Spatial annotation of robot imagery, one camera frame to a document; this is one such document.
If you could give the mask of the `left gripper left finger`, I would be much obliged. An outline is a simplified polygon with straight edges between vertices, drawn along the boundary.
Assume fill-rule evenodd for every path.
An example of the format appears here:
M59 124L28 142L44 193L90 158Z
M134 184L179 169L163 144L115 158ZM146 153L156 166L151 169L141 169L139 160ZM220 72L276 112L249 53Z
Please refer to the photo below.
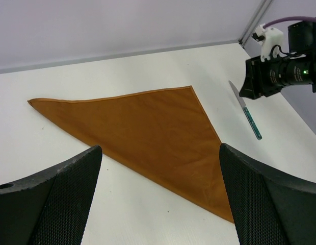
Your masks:
M101 161L96 145L0 185L0 244L81 244Z

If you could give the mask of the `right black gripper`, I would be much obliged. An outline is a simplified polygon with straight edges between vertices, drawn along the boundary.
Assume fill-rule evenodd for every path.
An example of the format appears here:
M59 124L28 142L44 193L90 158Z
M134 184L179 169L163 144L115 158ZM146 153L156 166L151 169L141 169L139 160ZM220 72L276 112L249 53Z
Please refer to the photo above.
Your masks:
M259 57L246 60L246 74L240 97L256 100L270 97L283 88L313 84L313 62L309 59L282 58L262 62Z

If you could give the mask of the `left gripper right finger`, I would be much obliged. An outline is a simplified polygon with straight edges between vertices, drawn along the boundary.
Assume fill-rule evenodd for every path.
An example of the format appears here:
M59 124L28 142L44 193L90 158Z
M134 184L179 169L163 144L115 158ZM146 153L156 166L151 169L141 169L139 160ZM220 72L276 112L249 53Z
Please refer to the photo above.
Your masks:
M226 143L219 158L240 244L316 244L316 183Z

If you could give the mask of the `green handled knife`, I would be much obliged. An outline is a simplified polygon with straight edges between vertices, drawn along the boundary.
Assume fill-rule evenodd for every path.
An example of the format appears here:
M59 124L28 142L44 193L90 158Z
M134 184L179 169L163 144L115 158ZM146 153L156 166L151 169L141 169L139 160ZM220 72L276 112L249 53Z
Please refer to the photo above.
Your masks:
M246 116L246 118L247 118L247 120L248 120L248 122L249 122L249 124L250 124L250 126L251 126L251 128L252 128L252 130L254 132L254 134L255 134L255 137L258 140L262 140L262 135L261 135L258 127L256 126L256 123L254 122L253 117L250 114L244 99L242 97L240 97L239 91L235 87L235 85L231 81L228 81L228 82L229 82L229 85L230 85L230 87L231 87L236 99L238 100L238 102L239 102L239 104L240 104L240 106L242 108L243 113L245 114L245 116Z

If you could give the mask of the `brown satin napkin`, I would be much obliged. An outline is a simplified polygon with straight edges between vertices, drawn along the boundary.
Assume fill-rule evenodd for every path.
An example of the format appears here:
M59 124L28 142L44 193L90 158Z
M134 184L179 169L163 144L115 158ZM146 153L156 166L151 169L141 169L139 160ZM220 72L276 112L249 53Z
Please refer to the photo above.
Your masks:
M36 98L53 124L201 208L231 222L222 144L191 86L92 100Z

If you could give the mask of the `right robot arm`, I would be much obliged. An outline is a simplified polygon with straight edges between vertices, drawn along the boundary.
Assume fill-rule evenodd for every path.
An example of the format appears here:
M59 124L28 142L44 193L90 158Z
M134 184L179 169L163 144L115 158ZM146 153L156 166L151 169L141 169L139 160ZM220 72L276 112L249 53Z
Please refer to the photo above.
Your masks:
M287 28L288 52L281 48L283 32L273 27L285 21L295 21ZM252 38L260 43L261 53L246 60L240 97L255 100L296 85L311 85L316 93L316 17L286 17L261 24Z

